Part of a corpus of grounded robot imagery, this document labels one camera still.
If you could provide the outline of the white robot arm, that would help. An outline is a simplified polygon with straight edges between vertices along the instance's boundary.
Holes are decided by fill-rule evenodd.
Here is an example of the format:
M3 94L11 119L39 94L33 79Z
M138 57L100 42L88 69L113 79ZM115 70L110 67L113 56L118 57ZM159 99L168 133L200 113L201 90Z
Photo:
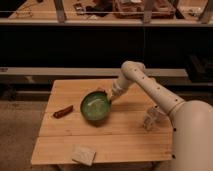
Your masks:
M213 106L201 100L184 100L144 70L141 62L125 61L112 84L111 99L136 83L169 117L174 128L169 171L213 171Z

